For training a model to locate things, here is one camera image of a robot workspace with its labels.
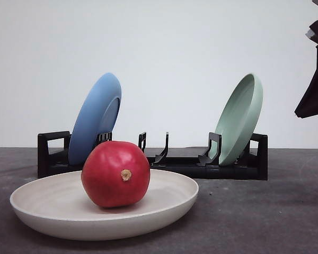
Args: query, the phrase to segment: green plate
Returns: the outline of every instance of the green plate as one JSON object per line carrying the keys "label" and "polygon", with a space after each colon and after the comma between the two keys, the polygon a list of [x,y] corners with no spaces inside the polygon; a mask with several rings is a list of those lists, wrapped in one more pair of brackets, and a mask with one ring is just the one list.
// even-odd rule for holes
{"label": "green plate", "polygon": [[[251,139],[258,122],[263,102],[263,88],[258,77],[246,75],[234,89],[220,116],[216,133],[222,135],[219,164],[235,162]],[[213,143],[209,156],[214,157],[217,143]]]}

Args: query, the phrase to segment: plate rim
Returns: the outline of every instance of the plate rim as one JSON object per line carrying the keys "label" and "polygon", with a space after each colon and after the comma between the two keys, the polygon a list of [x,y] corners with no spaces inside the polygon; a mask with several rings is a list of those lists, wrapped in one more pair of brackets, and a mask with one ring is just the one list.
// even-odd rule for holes
{"label": "plate rim", "polygon": [[31,181],[29,183],[26,183],[22,186],[20,186],[19,188],[17,188],[11,195],[10,195],[10,204],[11,206],[16,210],[16,211],[19,211],[21,213],[24,213],[28,216],[33,216],[33,217],[37,217],[39,219],[46,219],[46,220],[53,220],[53,221],[67,221],[67,222],[87,222],[87,221],[119,221],[119,220],[126,220],[126,219],[133,219],[133,218],[136,218],[136,217],[141,217],[141,216],[147,216],[147,215],[152,215],[152,214],[156,214],[156,213],[161,213],[161,212],[164,212],[164,211],[168,211],[168,210],[171,210],[171,209],[174,209],[176,207],[179,207],[185,203],[189,203],[191,200],[193,200],[199,193],[199,185],[198,183],[188,177],[188,176],[185,176],[185,175],[182,175],[182,174],[179,174],[179,173],[176,173],[176,172],[171,172],[171,171],[166,171],[166,170],[160,170],[160,169],[150,169],[151,171],[156,171],[156,172],[162,172],[162,173],[165,173],[165,174],[175,174],[175,175],[179,175],[180,177],[183,177],[191,182],[193,182],[193,184],[196,186],[196,190],[195,192],[185,201],[183,202],[180,202],[178,204],[175,204],[175,205],[171,205],[167,208],[162,208],[162,209],[158,209],[158,210],[154,210],[154,211],[151,211],[151,212],[146,212],[146,213],[140,213],[140,214],[134,214],[134,215],[127,215],[127,216],[121,216],[121,217],[118,217],[118,218],[94,218],[94,219],[68,219],[68,218],[63,218],[63,217],[51,217],[51,216],[44,216],[44,215],[37,215],[35,213],[32,213],[32,212],[29,212],[23,208],[20,208],[18,207],[14,201],[13,201],[13,198],[14,198],[14,195],[16,195],[16,193],[23,187],[25,186],[28,186],[32,183],[35,183],[37,181],[40,181],[40,180],[44,180],[46,178],[53,178],[53,177],[58,177],[59,175],[65,175],[65,174],[74,174],[74,173],[78,173],[78,172],[81,172],[82,170],[80,171],[72,171],[72,172],[67,172],[67,173],[62,173],[62,174],[58,174],[58,175],[53,175],[53,176],[48,176],[48,177],[44,177],[44,178],[40,178],[40,179],[36,179],[34,181]]}

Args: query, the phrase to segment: plate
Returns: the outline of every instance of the plate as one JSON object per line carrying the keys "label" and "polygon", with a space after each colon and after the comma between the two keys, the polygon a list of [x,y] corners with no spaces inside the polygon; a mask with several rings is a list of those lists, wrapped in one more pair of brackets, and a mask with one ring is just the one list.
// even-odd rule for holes
{"label": "plate", "polygon": [[96,136],[113,130],[120,101],[120,83],[115,75],[106,73],[90,90],[75,121],[68,148],[69,164],[85,162]]}
{"label": "plate", "polygon": [[[221,166],[230,165],[248,144],[258,122],[263,102],[263,88],[254,74],[246,75],[234,89],[220,116],[216,133],[222,135]],[[209,156],[216,154],[213,143]]]}
{"label": "plate", "polygon": [[161,229],[194,204],[198,184],[177,173],[151,169],[147,193],[138,203],[100,208],[87,196],[81,171],[27,183],[10,197],[16,215],[41,233],[71,240],[112,240]]}

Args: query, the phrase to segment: white plate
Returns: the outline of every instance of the white plate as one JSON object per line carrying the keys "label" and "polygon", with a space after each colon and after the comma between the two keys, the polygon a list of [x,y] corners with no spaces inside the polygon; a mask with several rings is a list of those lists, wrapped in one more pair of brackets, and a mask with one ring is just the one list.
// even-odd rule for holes
{"label": "white plate", "polygon": [[161,229],[194,204],[198,184],[191,178],[151,169],[146,195],[138,203],[103,209],[87,196],[81,171],[35,180],[10,197],[14,212],[29,227],[71,240],[111,240]]}

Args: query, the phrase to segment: blue plate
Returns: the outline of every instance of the blue plate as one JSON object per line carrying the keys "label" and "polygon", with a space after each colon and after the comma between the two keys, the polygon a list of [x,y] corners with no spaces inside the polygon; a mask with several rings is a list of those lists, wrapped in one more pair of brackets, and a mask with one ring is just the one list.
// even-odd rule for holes
{"label": "blue plate", "polygon": [[85,162],[96,136],[113,130],[120,102],[120,83],[112,73],[106,73],[92,87],[76,119],[68,149],[70,165]]}

